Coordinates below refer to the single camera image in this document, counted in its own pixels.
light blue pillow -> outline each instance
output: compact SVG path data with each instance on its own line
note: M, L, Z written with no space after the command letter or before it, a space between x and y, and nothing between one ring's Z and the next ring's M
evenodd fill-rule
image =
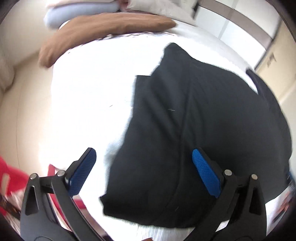
M64 22L81 15L94 15L103 12L116 12L119 10L118 1L80 2L49 9L44 17L44 23L49 28L59 28Z

white pillow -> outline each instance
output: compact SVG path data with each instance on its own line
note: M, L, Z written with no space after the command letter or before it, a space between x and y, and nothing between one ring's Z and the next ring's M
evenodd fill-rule
M47 8L78 2L113 2L114 0L47 0Z
M177 6L181 5L181 0L170 0L171 2L173 2L174 4L176 4Z
M195 25L193 18L170 0L129 0L127 9L162 15Z

brown pillow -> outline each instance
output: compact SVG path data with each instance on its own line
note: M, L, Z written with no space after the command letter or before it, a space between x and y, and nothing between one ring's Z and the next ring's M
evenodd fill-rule
M164 31L176 26L170 18L140 13L101 13L79 16L58 30L40 49L39 64L51 67L67 50L106 37L143 31Z

red object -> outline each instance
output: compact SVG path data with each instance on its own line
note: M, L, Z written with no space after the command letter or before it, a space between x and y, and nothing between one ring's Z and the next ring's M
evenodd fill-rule
M50 164L48 166L47 176L54 176L55 175L55 170L56 170L56 168L53 165ZM66 220L65 216L63 215L63 212L61 210L61 207L59 206L59 202L57 201L56 196L54 194L50 194L50 197L51 197L55 207L57 208L59 214L61 215L63 220L67 223L67 220ZM86 206L85 206L84 202L81 199L76 199L76 200L73 200L73 201L75 202L76 206L79 209L86 209Z
M21 170L7 165L6 162L0 157L0 187L4 174L9 175L9 183L6 189L5 196L11 196L12 193L25 189L29 180L29 176ZM0 207L0 213L6 215L6 211Z

mattress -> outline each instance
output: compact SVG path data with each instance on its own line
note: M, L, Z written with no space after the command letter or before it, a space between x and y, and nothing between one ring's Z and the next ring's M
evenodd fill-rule
M186 28L191 26L179 23L171 33L128 34L92 41L67 51L54 65L50 131L40 141L40 161L43 166L50 163L66 169L88 147L96 150L96 164L80 196L114 240L152 237L154 241L181 241L192 231L140 226L103 215L99 197L105 193L110 165L131 119L136 76L151 75L164 48L175 42L193 58L236 73L257 91L245 74L247 65L229 47L199 28L193 35ZM273 212L275 204L268 213Z

